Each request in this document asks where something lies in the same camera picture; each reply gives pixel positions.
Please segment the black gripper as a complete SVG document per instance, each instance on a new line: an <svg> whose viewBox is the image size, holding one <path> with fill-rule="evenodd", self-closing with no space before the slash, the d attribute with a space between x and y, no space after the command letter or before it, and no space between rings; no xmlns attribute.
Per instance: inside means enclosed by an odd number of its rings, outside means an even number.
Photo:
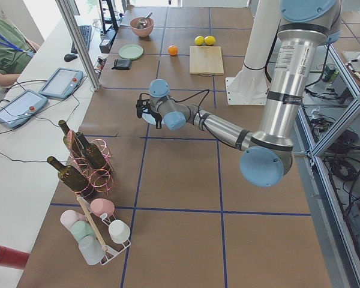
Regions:
<svg viewBox="0 0 360 288"><path fill-rule="evenodd" d="M142 115L144 113L151 114L155 118L156 129L162 129L161 116L157 112L154 112L151 109L150 99L143 99L142 95L146 95L146 93L141 93L137 99L137 103L136 103L137 117L142 118Z"/></svg>

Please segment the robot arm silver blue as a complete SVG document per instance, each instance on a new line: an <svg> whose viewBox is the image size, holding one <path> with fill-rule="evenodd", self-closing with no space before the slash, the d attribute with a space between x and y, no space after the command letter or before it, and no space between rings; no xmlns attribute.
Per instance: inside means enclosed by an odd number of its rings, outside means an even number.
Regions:
<svg viewBox="0 0 360 288"><path fill-rule="evenodd" d="M277 184L292 166L290 133L318 46L340 33L341 1L281 1L277 35L281 41L271 87L259 129L252 133L196 105L182 105L170 96L163 79L153 80L149 98L138 98L138 118L148 115L156 128L170 130L191 123L227 146L243 151L240 170L259 187Z"/></svg>

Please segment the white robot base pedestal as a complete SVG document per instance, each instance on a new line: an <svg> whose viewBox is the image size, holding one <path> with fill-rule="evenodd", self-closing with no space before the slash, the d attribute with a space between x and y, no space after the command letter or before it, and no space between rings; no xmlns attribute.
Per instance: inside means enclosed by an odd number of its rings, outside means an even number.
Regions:
<svg viewBox="0 0 360 288"><path fill-rule="evenodd" d="M265 67L281 20L280 2L259 1L241 71L226 78L229 105L264 105L268 90Z"/></svg>

